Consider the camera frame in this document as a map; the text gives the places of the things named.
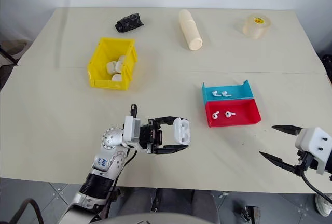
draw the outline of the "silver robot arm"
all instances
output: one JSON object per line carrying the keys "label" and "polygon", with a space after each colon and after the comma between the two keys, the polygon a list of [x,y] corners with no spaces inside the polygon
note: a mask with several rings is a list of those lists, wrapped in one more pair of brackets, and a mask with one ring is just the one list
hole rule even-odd
{"label": "silver robot arm", "polygon": [[[64,212],[60,224],[89,223],[98,216],[106,205],[111,187],[126,165],[129,149],[154,154],[175,153],[189,147],[189,121],[177,117],[149,119],[141,126],[136,117],[137,106],[132,105],[130,116],[126,116],[123,129],[112,127],[102,136],[100,151],[95,156],[93,166],[81,189],[74,196]],[[161,124],[174,125],[174,139],[177,145],[162,148]]]}

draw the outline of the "tape roll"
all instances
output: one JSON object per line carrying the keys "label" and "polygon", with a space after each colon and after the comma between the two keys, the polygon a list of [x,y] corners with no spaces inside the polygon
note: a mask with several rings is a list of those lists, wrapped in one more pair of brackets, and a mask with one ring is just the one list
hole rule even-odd
{"label": "tape roll", "polygon": [[244,35],[252,39],[259,39],[264,36],[270,25],[271,21],[268,17],[262,14],[251,14],[247,17],[242,31]]}

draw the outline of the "airpod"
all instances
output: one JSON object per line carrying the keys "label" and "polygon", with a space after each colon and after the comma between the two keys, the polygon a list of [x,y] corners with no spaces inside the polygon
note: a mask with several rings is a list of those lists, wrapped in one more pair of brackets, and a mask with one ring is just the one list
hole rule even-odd
{"label": "airpod", "polygon": [[218,94],[218,91],[212,91],[212,95],[215,97],[221,97],[221,95]]}
{"label": "airpod", "polygon": [[231,94],[227,94],[227,91],[222,92],[223,97],[231,97]]}
{"label": "airpod", "polygon": [[231,111],[225,112],[226,118],[230,118],[230,117],[232,117],[232,115],[235,115],[235,113],[232,113]]}
{"label": "airpod", "polygon": [[212,118],[213,119],[217,119],[218,118],[218,114],[219,114],[219,111],[216,111],[215,113],[212,114]]}

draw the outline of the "gray tile floor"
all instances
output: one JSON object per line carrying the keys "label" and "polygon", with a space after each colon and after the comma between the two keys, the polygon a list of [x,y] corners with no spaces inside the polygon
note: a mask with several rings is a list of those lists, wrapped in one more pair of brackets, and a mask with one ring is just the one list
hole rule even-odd
{"label": "gray tile floor", "polygon": [[[9,221],[24,199],[34,198],[41,209],[45,224],[57,223],[79,188],[80,185],[1,178],[0,221]],[[169,204],[170,206],[167,207],[168,210],[166,209],[166,212],[181,208],[189,197],[185,190],[171,191],[168,195],[174,198],[174,201],[170,198],[167,199],[166,205]],[[243,223],[240,219],[239,211],[245,205],[260,207],[262,224],[332,223],[332,215],[323,217],[316,212],[313,194],[230,192],[228,195],[223,196],[220,191],[212,191],[212,194],[215,198],[222,224]],[[179,195],[183,198],[182,200],[175,199]],[[124,202],[125,197],[120,197],[117,202],[112,203],[109,216],[115,217]],[[38,223],[31,207],[27,208],[19,223]]]}

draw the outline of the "tabletop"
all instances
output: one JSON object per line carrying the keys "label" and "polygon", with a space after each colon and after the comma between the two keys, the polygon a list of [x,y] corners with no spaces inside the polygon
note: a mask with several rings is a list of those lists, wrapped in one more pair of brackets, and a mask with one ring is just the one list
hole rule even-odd
{"label": "tabletop", "polygon": [[[179,27],[180,9],[56,9],[21,66],[86,67],[101,37],[135,39],[139,60],[171,71],[325,74],[293,11],[189,9],[203,39],[190,51]],[[144,26],[118,33],[121,18],[138,12]],[[272,24],[259,40],[242,34],[245,19],[262,13]]]}
{"label": "tabletop", "polygon": [[[246,79],[262,121],[209,128],[202,83],[240,85]],[[271,126],[319,126],[332,133],[331,102],[330,83],[321,74],[170,73],[150,70],[139,56],[130,89],[113,91],[91,88],[86,68],[16,66],[0,92],[1,176],[81,184],[105,129],[121,127],[130,105],[137,104],[143,123],[163,116],[187,118],[191,143],[172,155],[139,153],[121,173],[119,185],[308,193],[312,191],[299,177],[274,166],[259,151],[296,164],[296,138]],[[163,140],[173,142],[170,127],[163,127]],[[331,192],[327,174],[307,174],[317,188]]]}

